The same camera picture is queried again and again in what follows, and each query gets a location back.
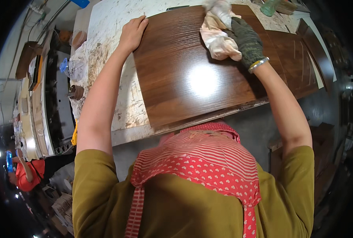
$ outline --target gloved hand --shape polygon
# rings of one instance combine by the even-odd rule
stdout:
[[[223,31],[236,42],[238,50],[243,55],[241,62],[247,69],[255,62],[265,58],[262,54],[260,37],[244,19],[232,17],[232,31]]]

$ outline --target white rag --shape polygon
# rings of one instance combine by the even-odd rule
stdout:
[[[224,60],[229,56],[232,60],[241,60],[242,54],[238,51],[236,42],[222,31],[222,29],[232,29],[231,17],[241,18],[241,16],[231,11],[231,5],[226,0],[211,0],[204,7],[207,14],[200,28],[200,35],[211,57]]]

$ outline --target orange shirt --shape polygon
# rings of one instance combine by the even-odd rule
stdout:
[[[25,169],[23,168],[23,165],[21,163],[18,163],[17,165],[17,172],[15,175],[17,176],[17,186],[20,190],[28,192],[31,191],[37,184],[40,183],[40,178],[37,176],[35,169],[31,165],[30,162],[26,162],[28,167],[31,169],[31,173],[33,174],[33,180],[31,182],[28,182],[26,179],[26,172]],[[35,166],[36,170],[40,174],[40,176],[43,178],[44,175],[44,159],[33,159],[32,160],[33,165]]]

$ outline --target person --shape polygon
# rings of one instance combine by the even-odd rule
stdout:
[[[49,179],[61,167],[73,162],[74,153],[49,157],[47,159],[33,159],[26,162],[23,157],[13,157],[12,162],[17,163],[15,172],[5,173],[5,180],[10,190],[18,187],[20,190],[29,192],[39,183],[47,184]]]
[[[269,97],[283,141],[279,181],[223,122],[163,137],[156,148],[141,151],[126,180],[118,181],[111,123],[123,64],[147,24],[142,16],[123,26],[116,50],[85,100],[73,184],[75,237],[310,237],[310,128],[293,94],[265,60],[259,36],[243,20],[232,18],[232,37],[242,64],[254,69]]]

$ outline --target wall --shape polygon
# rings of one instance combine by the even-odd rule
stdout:
[[[21,88],[21,80],[11,80],[1,91],[4,81],[0,81],[0,126],[8,124],[12,118],[12,111]]]
[[[44,0],[34,0],[32,5],[40,6],[43,1]],[[29,9],[28,7],[22,12],[21,16],[17,19],[15,25],[12,27],[0,54],[0,124],[6,124],[11,119],[13,106],[15,105],[14,101],[17,100],[14,96],[16,92],[19,92],[20,90],[21,81],[10,79],[15,79],[15,72],[17,69],[19,57],[22,52],[23,45],[28,41],[28,35],[32,26],[34,27],[32,28],[29,40],[36,41],[44,26],[65,2],[66,0],[48,0],[46,6],[43,7],[43,10],[47,15],[44,20],[36,26],[34,26],[35,22],[41,17],[41,15],[36,12],[30,13],[28,21],[23,28],[23,33],[14,62],[14,53],[18,44],[22,23]],[[81,9],[79,6],[73,2],[70,2],[68,6],[65,7],[65,9],[58,15],[53,24],[56,25],[57,29],[73,31],[76,12],[79,9]],[[5,79],[7,78],[9,78],[9,80],[4,87]]]
[[[43,1],[34,1],[33,5],[40,6],[42,2]],[[41,17],[41,15],[36,12],[32,12],[30,14],[30,17],[28,18],[28,21],[23,29],[21,41],[19,43],[13,68],[11,70],[11,73],[9,74],[14,52],[17,47],[17,43],[19,39],[20,29],[21,29],[23,20],[26,16],[26,13],[28,11],[28,7],[22,12],[21,16],[18,18],[17,22],[11,29],[10,34],[0,54],[0,79],[6,79],[7,77],[10,79],[15,78],[15,72],[18,65],[20,53],[22,52],[23,45],[25,44],[25,42],[28,41],[28,35],[30,33],[32,26],[34,27],[31,31],[29,40],[35,41],[39,36],[40,32],[42,31],[42,29],[44,28],[44,26],[51,19],[51,17],[55,15],[56,11],[63,5],[63,3],[65,3],[65,0],[48,0],[46,6],[43,7],[43,10],[46,12],[47,15],[45,19],[40,24],[37,24],[36,26],[34,26],[34,24]],[[77,6],[75,3],[73,2],[69,3],[68,6],[55,19],[54,24],[56,24],[56,27],[60,30],[73,31],[76,12],[79,9],[81,8]]]

